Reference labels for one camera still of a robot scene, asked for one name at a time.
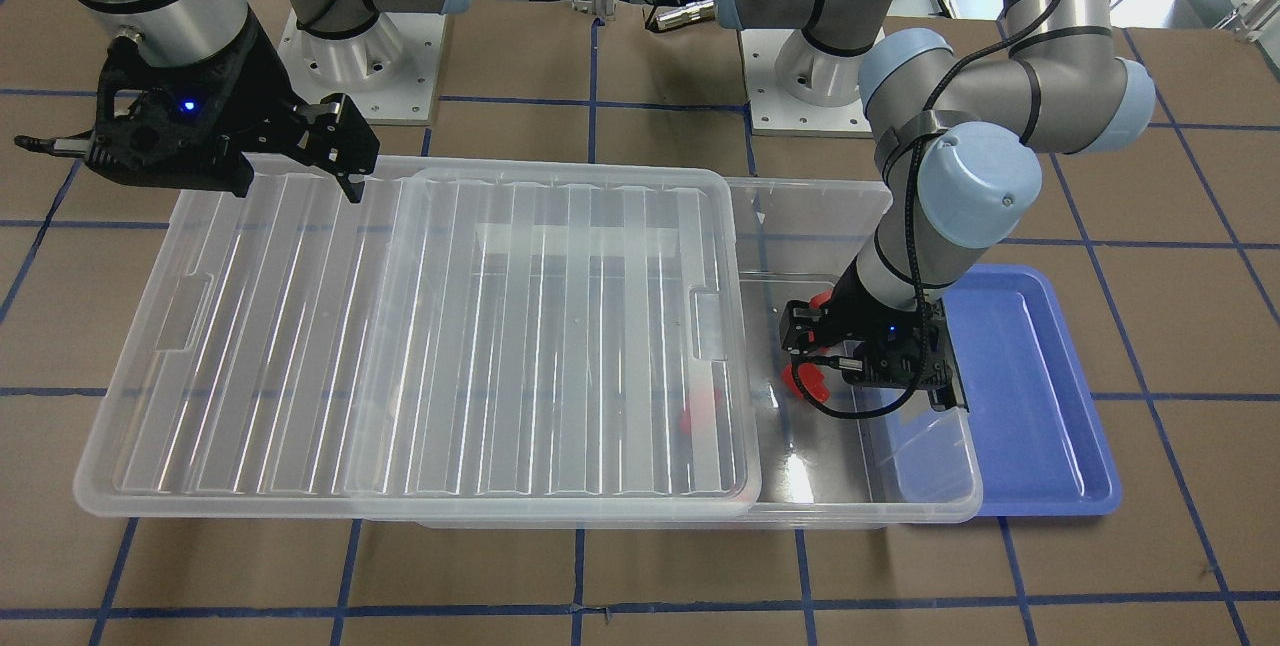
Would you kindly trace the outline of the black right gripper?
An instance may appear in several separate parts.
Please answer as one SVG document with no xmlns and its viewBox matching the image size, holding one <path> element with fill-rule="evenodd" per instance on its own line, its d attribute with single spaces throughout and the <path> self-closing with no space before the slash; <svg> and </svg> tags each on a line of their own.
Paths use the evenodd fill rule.
<svg viewBox="0 0 1280 646">
<path fill-rule="evenodd" d="M 19 148 L 82 159 L 96 175 L 151 189 L 224 191 L 243 198 L 246 154 L 282 154 L 337 180 L 361 203 L 380 141 L 347 93 L 301 104 L 253 12 L 230 43 L 186 67 L 152 67 L 122 27 L 99 75 L 95 122 L 65 137 L 15 136 Z"/>
</svg>

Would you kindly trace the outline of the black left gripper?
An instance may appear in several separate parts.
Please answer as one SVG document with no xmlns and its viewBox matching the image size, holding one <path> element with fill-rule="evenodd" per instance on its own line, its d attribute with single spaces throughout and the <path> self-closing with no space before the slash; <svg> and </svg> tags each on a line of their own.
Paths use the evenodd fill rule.
<svg viewBox="0 0 1280 646">
<path fill-rule="evenodd" d="M 936 412 L 957 406 L 968 409 L 943 304 L 933 304 L 925 321 L 918 312 L 878 315 L 867 326 L 859 324 L 836 336 L 824 333 L 836 322 L 829 310 L 814 312 L 806 304 L 787 301 L 780 321 L 780 345 L 788 365 L 810 362 L 832 368 L 855 388 L 925 391 Z M 806 403 L 823 414 L 837 413 L 831 406 Z"/>
</svg>

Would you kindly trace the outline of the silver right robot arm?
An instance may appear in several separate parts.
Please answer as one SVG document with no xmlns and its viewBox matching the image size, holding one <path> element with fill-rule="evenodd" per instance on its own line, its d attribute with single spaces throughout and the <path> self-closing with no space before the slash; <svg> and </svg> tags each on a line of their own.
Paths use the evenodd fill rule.
<svg viewBox="0 0 1280 646">
<path fill-rule="evenodd" d="M 378 122 L 426 107 L 410 35 L 472 0 L 77 0 L 109 35 L 93 122 L 15 136 L 114 184 L 248 194 L 253 154 L 325 171 L 357 203 Z"/>
</svg>

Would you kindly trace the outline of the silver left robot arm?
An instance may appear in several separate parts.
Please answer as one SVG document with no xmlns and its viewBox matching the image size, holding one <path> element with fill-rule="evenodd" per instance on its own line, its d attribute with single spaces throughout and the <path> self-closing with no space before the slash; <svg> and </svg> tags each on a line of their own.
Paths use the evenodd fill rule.
<svg viewBox="0 0 1280 646">
<path fill-rule="evenodd" d="M 891 207 L 827 298 L 788 301 L 783 382 L 835 420 L 928 391 L 952 408 L 942 295 L 1038 198 L 1039 154 L 1134 143 L 1146 67 L 1115 52 L 1110 0 L 1004 0 L 1007 35 L 957 55 L 929 28 L 882 35 L 892 0 L 714 0 L 719 26 L 786 28 L 822 67 L 855 67 Z"/>
</svg>

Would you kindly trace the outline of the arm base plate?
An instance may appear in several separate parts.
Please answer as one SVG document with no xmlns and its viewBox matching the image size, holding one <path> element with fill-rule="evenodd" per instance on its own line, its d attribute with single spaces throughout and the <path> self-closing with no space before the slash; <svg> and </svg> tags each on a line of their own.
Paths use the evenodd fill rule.
<svg viewBox="0 0 1280 646">
<path fill-rule="evenodd" d="M 872 136 L 858 86 L 861 55 L 819 52 L 799 29 L 744 29 L 739 38 L 756 134 Z"/>
<path fill-rule="evenodd" d="M 289 13 L 276 52 L 306 102 L 347 93 L 370 125 L 430 125 L 448 26 L 445 14 L 384 13 L 364 35 L 326 40 Z"/>
</svg>

